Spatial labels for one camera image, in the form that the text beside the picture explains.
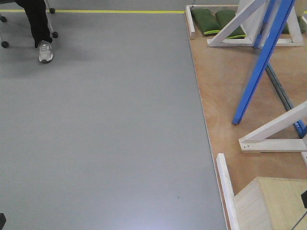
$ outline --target chair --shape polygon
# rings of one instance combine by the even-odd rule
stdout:
[[[54,14],[56,12],[56,10],[54,8],[51,8],[50,5],[49,5],[49,2],[48,0],[44,0],[45,3],[46,3],[46,8],[49,9],[49,12],[51,14]],[[14,0],[0,0],[0,4],[6,4],[6,3],[11,3],[11,2],[15,2]],[[58,32],[55,32],[52,28],[52,25],[50,23],[50,20],[49,20],[49,16],[47,14],[47,19],[48,19],[48,27],[50,29],[50,32],[52,34],[52,37],[53,38],[57,38],[59,36]],[[0,21],[5,23],[7,21],[6,17],[2,16],[1,13],[0,13]],[[1,34],[0,34],[0,41],[1,41],[1,46],[3,48],[7,48],[9,47],[9,43],[7,41],[4,41]]]

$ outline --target white wooden frame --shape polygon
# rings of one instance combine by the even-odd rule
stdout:
[[[257,35],[259,34],[262,21],[270,0],[240,0],[239,5],[187,5],[186,18],[188,22],[188,30],[190,39],[195,39],[195,27],[191,16],[192,7],[202,7],[216,13],[222,9],[232,9],[237,12],[236,17],[225,26],[213,39],[207,39],[208,46],[253,46]],[[277,13],[278,4],[274,7],[269,23],[263,32],[263,40],[260,45],[263,45],[268,36],[273,20]],[[291,38],[279,39],[277,46],[303,46],[304,40],[300,33],[299,25],[296,19],[295,8],[291,10],[288,18],[288,27]],[[239,26],[246,33],[244,39],[227,39],[227,37]]]
[[[307,152],[301,152],[301,154],[302,154],[302,158],[305,162],[305,165],[307,166]]]
[[[231,230],[240,230],[238,218],[236,215],[235,195],[232,188],[226,159],[223,153],[219,153],[216,157],[217,169],[219,171],[222,191],[228,213],[228,219]]]
[[[307,151],[307,136],[303,139],[266,139],[307,117],[307,101],[280,115],[253,132],[239,139],[243,152],[304,152]]]

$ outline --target white sneaker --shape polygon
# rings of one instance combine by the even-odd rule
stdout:
[[[49,63],[53,59],[53,53],[52,53],[52,48],[51,44],[46,41],[41,41],[38,44],[39,47],[39,61],[42,63]]]

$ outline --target wooden box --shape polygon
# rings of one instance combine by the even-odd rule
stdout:
[[[235,196],[240,230],[290,230],[307,211],[307,180],[257,177]],[[307,230],[307,216],[295,230]]]

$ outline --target green sandbag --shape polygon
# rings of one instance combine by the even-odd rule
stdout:
[[[192,17],[205,36],[216,35],[221,31],[219,23],[208,9],[195,8],[191,10]]]
[[[298,26],[301,30],[301,33],[305,33],[307,31],[307,24],[306,22],[304,22],[304,20],[302,19],[301,16],[297,17],[297,21],[298,21]],[[283,34],[289,34],[289,27],[288,24],[286,24],[286,26],[283,29]]]
[[[215,14],[216,20],[222,28],[224,28],[235,16],[236,13],[232,10],[221,10]],[[228,36],[228,38],[245,38],[245,36],[244,31],[241,26],[239,26]]]

